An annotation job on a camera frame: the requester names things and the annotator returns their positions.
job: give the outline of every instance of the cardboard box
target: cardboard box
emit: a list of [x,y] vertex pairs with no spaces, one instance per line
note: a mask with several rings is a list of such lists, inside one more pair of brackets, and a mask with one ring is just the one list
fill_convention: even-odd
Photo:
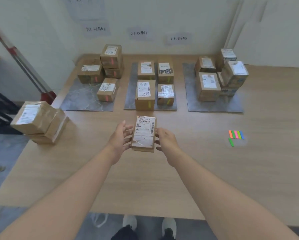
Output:
[[105,75],[108,78],[122,78],[124,71],[124,64],[121,65],[120,69],[109,69],[105,68]]
[[120,69],[120,65],[123,62],[122,46],[106,44],[100,54],[100,60],[104,68]]
[[37,144],[55,144],[63,132],[69,118],[61,109],[56,109],[55,117],[51,121],[47,132],[29,135],[29,138]]
[[198,72],[214,73],[216,72],[215,62],[207,56],[200,56],[195,64],[195,71],[196,74]]
[[221,75],[221,72],[217,72],[217,76],[218,76],[220,88],[222,89],[220,96],[234,96],[238,88],[230,88],[226,86],[223,77]]
[[158,60],[158,83],[174,84],[174,65],[170,58]]
[[25,135],[46,133],[56,109],[45,101],[25,102],[11,122],[11,127]]
[[155,63],[153,60],[138,63],[137,77],[139,80],[155,80]]
[[102,83],[105,72],[102,64],[98,59],[86,59],[82,62],[77,72],[78,79],[81,83]]
[[136,110],[154,110],[155,80],[138,80],[135,95]]
[[97,92],[98,100],[104,102],[113,102],[117,90],[118,90],[118,79],[106,77]]
[[225,61],[235,61],[237,56],[232,49],[221,49],[216,57],[216,69],[218,72],[223,70]]
[[217,74],[199,72],[196,77],[196,90],[199,101],[216,101],[221,93]]
[[172,106],[174,104],[174,85],[159,84],[157,92],[157,104]]
[[239,88],[248,77],[248,71],[242,61],[226,61],[221,76],[229,88]]
[[131,139],[131,149],[140,152],[154,152],[156,118],[137,116]]

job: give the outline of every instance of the green sticky note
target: green sticky note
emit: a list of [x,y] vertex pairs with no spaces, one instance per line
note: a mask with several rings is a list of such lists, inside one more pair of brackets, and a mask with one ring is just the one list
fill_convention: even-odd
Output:
[[228,140],[229,140],[229,143],[231,144],[231,146],[233,147],[233,146],[234,146],[234,143],[233,143],[232,139],[231,139],[231,138],[228,138]]

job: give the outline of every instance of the gray floor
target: gray floor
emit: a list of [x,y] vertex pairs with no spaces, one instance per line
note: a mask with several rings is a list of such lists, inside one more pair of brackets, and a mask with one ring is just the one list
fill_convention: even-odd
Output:
[[[28,138],[19,135],[0,135],[0,185],[11,171]],[[25,208],[0,207],[0,233],[16,218],[24,213]],[[107,222],[100,228],[94,227],[89,214],[84,220],[76,237],[77,240],[109,240],[122,225],[122,215],[110,214]],[[139,240],[159,239],[162,236],[162,218],[137,216],[137,234]],[[206,221],[176,219],[176,239],[216,239]],[[292,227],[299,235],[299,227]]]

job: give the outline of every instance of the sneaker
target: sneaker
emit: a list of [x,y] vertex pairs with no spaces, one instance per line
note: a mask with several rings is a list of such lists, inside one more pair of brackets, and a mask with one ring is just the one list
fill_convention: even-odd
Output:
[[165,236],[165,234],[171,234],[173,235],[173,238],[175,238],[176,229],[176,221],[174,218],[164,218],[162,223],[163,236]]
[[135,216],[132,216],[132,215],[124,215],[124,218],[123,218],[123,227],[128,226],[128,225],[131,226],[131,229],[132,229],[133,231],[136,230],[136,227],[137,227],[137,220],[136,220],[136,217],[135,217]]

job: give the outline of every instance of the sticky note tab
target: sticky note tab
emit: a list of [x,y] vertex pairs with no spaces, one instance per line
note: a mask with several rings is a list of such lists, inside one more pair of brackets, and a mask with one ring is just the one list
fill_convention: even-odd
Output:
[[231,138],[228,138],[228,140],[229,140],[230,145],[233,147],[233,146],[234,146],[234,143],[233,143],[232,139],[231,139]]
[[242,138],[242,139],[245,139],[245,138],[244,138],[244,134],[243,134],[243,132],[242,132],[242,131],[239,131],[239,133],[241,134],[241,138]]

